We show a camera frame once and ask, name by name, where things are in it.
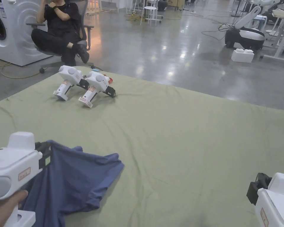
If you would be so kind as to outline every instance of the chair armrest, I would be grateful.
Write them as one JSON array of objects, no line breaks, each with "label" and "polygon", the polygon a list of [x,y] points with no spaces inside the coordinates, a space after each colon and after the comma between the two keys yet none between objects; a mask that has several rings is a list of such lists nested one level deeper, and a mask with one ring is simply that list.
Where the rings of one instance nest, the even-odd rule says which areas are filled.
[{"label": "chair armrest", "polygon": [[94,26],[92,26],[92,25],[83,25],[83,27],[86,27],[87,29],[92,29],[92,28],[94,28]]},{"label": "chair armrest", "polygon": [[88,43],[88,51],[91,49],[91,29],[94,27],[92,25],[83,25],[83,27],[87,28],[87,43]]},{"label": "chair armrest", "polygon": [[42,23],[25,23],[26,25],[30,25],[32,28],[37,28],[38,26],[45,26]]}]

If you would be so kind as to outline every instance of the washing machine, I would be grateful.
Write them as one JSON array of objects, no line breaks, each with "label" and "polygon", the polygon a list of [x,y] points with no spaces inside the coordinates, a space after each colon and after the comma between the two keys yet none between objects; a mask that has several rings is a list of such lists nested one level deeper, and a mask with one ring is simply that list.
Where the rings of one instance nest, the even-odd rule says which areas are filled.
[{"label": "washing machine", "polygon": [[[50,55],[36,50],[30,37],[41,0],[0,0],[0,59],[24,66]],[[40,27],[47,31],[47,26]]]}]

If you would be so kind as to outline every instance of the polished floor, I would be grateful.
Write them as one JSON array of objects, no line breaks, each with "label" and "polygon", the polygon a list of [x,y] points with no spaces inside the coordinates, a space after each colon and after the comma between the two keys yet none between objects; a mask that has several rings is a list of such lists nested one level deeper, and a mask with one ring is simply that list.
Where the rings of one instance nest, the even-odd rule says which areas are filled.
[{"label": "polished floor", "polygon": [[[225,48],[224,33],[217,30],[219,22],[232,22],[229,2],[200,1],[195,13],[168,10],[161,24],[150,26],[128,21],[125,10],[86,16],[86,24],[94,25],[90,62],[104,71],[174,85],[231,100],[284,109],[284,62],[255,55],[251,64],[231,60],[232,50]],[[25,67],[14,65],[3,69],[13,77],[37,73],[43,62]],[[29,87],[57,72],[47,69],[27,79],[9,79],[0,73],[0,100]]]}]

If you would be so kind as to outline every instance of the label sticker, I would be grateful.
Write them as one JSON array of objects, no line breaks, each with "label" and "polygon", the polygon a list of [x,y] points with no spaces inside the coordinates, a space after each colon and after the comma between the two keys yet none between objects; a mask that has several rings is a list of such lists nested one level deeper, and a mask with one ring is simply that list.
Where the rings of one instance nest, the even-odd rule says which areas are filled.
[{"label": "label sticker", "polygon": [[267,217],[266,217],[266,214],[265,214],[265,211],[264,211],[263,208],[262,208],[261,211],[260,211],[260,215],[261,215],[261,218],[262,218],[262,220],[263,220],[264,226],[265,226],[265,227],[268,227],[269,222],[268,222],[268,219],[267,219]]},{"label": "label sticker", "polygon": [[51,163],[51,156],[45,159],[45,165],[47,166],[48,164]]},{"label": "label sticker", "polygon": [[3,7],[0,7],[1,15],[3,18],[6,18],[5,10]]},{"label": "label sticker", "polygon": [[95,87],[89,88],[89,91],[93,92],[95,90]]},{"label": "label sticker", "polygon": [[28,167],[25,171],[22,171],[21,173],[19,173],[19,175],[18,175],[18,181],[24,179],[24,178],[27,177],[28,175],[30,175],[30,167]]}]

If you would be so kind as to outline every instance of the black pants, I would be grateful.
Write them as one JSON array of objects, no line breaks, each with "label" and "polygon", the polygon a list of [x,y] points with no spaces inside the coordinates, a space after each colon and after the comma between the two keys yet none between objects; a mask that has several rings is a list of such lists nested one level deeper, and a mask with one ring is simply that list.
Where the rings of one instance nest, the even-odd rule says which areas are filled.
[{"label": "black pants", "polygon": [[76,65],[76,51],[67,48],[68,43],[77,43],[81,40],[80,36],[75,31],[53,35],[52,33],[47,33],[46,31],[35,28],[31,33],[31,38],[40,50],[61,55],[61,60],[65,65]]}]

